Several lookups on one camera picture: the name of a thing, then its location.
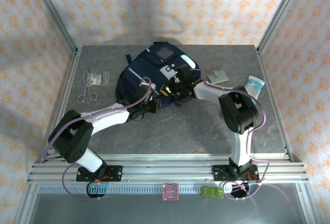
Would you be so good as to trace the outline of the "aluminium table side rail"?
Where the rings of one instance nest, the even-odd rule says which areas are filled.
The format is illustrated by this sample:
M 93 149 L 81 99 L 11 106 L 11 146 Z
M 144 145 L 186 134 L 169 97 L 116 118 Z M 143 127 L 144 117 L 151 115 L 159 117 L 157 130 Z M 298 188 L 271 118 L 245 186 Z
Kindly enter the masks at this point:
M 69 63 L 67 73 L 65 74 L 65 77 L 62 81 L 62 85 L 59 92 L 59 98 L 55 102 L 55 111 L 54 111 L 53 119 L 51 120 L 51 123 L 49 125 L 46 138 L 48 138 L 48 136 L 53 132 L 53 130 L 56 128 L 57 124 L 59 123 L 59 121 L 61 120 L 62 116 L 65 113 L 70 91 L 72 88 L 72 83 L 79 63 L 79 57 L 81 55 L 81 51 L 82 51 L 82 47 L 79 47 L 77 51 L 73 54 L 73 57 Z
M 264 77 L 265 82 L 266 82 L 266 86 L 267 86 L 267 90 L 268 90 L 268 93 L 269 93 L 269 96 L 270 96 L 272 109 L 274 111 L 275 119 L 276 119 L 276 122 L 277 122 L 277 125 L 278 125 L 278 128 L 279 128 L 279 132 L 280 132 L 281 139 L 282 139 L 282 142 L 283 142 L 283 145 L 284 145 L 284 149 L 286 151 L 286 154 L 289 157 L 290 162 L 298 162 L 299 160 L 297 160 L 295 158 L 294 154 L 292 153 L 292 148 L 291 148 L 291 145 L 289 143 L 288 136 L 287 136 L 286 130 L 285 130 L 285 125 L 283 124 L 283 119 L 282 119 L 280 111 L 278 109 L 278 103 L 276 101 L 274 91 L 273 91 L 272 86 L 271 86 L 271 81 L 269 79 L 267 70 L 265 68 L 265 64 L 262 60 L 261 53 L 259 52 L 258 48 L 256 48 L 256 54 L 257 54 L 257 58 L 258 58 L 258 61 L 259 61 L 260 67 L 261 67 L 263 77 Z

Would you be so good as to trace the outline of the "aluminium mounting rail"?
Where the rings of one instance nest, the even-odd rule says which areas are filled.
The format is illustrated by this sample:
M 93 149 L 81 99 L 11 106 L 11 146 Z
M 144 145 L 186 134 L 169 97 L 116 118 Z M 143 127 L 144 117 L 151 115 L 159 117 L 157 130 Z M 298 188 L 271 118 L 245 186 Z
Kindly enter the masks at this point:
M 258 172 L 265 174 L 265 183 L 307 182 L 308 175 L 302 162 L 291 162 L 286 153 L 258 153 L 254 157 Z M 198 184 L 213 181 L 211 168 L 228 164 L 227 154 L 104 154 L 108 165 L 123 166 L 123 183 L 178 183 Z M 77 167 L 63 160 L 33 164 L 27 182 L 55 184 L 65 180 L 74 183 Z

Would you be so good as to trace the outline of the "grey metal base sheet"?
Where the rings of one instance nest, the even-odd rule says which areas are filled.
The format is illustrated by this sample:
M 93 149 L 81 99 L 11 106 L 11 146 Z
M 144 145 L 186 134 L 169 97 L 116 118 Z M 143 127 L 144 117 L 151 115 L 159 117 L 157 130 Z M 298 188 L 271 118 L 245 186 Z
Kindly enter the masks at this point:
M 159 195 L 112 195 L 91 202 L 42 194 L 29 224 L 306 224 L 306 220 L 294 194 L 262 189 L 246 201 L 184 194 L 173 202 Z

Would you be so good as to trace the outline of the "pink square tag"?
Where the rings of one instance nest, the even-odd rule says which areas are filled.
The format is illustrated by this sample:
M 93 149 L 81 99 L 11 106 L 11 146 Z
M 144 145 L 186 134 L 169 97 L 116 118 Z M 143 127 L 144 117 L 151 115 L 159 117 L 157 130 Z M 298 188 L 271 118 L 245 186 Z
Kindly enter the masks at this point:
M 162 186 L 163 201 L 179 200 L 179 185 L 177 183 L 165 183 Z

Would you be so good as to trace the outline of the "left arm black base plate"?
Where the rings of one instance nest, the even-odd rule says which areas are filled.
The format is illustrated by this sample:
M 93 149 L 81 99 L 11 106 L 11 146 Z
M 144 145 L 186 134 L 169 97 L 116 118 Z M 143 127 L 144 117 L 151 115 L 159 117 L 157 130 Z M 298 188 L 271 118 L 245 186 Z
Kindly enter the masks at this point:
M 123 166 L 106 165 L 92 173 L 84 167 L 79 167 L 76 175 L 77 182 L 120 182 Z

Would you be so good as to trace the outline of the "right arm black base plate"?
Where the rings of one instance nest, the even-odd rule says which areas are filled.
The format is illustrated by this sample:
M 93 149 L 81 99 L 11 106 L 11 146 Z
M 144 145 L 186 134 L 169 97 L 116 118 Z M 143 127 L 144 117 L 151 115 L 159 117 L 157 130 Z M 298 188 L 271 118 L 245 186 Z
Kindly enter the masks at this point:
M 213 173 L 214 181 L 260 180 L 256 165 L 252 165 L 245 170 L 238 170 L 231 165 L 214 165 L 211 171 Z

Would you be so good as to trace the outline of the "blue white tissue pack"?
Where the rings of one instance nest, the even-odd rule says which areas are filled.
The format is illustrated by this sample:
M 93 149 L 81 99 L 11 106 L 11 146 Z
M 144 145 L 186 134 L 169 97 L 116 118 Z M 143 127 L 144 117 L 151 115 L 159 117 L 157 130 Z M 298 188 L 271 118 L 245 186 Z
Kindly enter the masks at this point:
M 258 99 L 264 85 L 265 82 L 263 80 L 254 76 L 249 76 L 245 85 L 245 89 L 248 94 L 253 96 L 255 99 Z

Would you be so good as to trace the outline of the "clear gauze packet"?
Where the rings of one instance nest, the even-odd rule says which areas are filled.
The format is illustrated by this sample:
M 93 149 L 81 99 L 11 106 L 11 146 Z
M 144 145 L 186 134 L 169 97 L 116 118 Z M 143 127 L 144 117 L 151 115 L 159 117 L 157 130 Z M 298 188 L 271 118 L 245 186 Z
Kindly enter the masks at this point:
M 88 73 L 87 75 L 87 85 L 108 85 L 109 84 L 109 72 L 99 72 L 99 73 Z

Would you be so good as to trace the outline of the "grey-green wallet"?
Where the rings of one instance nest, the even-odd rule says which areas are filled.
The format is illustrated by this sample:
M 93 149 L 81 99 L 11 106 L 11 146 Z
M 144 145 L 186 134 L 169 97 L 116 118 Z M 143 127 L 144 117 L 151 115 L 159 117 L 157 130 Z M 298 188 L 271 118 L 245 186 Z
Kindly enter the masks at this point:
M 214 70 L 208 75 L 208 79 L 212 84 L 218 84 L 229 81 L 227 74 L 223 70 Z

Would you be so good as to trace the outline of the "small green circuit board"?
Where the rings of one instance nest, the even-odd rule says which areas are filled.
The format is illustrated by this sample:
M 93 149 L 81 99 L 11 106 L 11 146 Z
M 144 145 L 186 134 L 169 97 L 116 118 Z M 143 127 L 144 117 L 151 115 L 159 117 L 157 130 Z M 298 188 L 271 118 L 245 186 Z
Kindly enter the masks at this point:
M 89 185 L 88 185 L 88 188 L 90 190 L 92 189 L 97 189 L 97 188 L 106 188 L 107 187 L 107 183 L 102 183 L 102 182 L 97 182 L 97 183 L 94 183 L 94 182 L 91 182 Z

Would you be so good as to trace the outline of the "navy blue student backpack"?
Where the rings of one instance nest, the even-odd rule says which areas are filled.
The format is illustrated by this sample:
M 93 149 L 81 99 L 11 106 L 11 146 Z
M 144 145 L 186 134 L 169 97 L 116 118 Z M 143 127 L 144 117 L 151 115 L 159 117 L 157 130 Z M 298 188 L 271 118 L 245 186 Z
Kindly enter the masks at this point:
M 171 77 L 175 76 L 175 70 L 178 67 L 188 65 L 195 79 L 201 78 L 198 64 L 169 42 L 154 42 L 135 59 L 132 59 L 129 54 L 126 55 L 126 59 L 128 66 L 120 74 L 115 89 L 117 101 L 135 94 L 142 78 L 149 77 L 156 85 L 155 93 L 161 100 L 161 107 L 165 108 L 173 105 L 175 100 L 164 96 L 160 89 L 169 82 Z

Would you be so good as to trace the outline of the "short aluminium frame post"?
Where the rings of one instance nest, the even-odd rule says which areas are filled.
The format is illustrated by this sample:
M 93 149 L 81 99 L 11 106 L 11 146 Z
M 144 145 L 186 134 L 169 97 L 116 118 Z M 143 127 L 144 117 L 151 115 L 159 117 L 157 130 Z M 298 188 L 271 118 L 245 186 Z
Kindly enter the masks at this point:
M 307 183 L 296 183 L 299 201 L 302 207 L 306 224 L 317 224 L 318 218 L 312 202 L 311 194 Z
M 39 184 L 27 184 L 13 224 L 29 224 L 37 200 Z

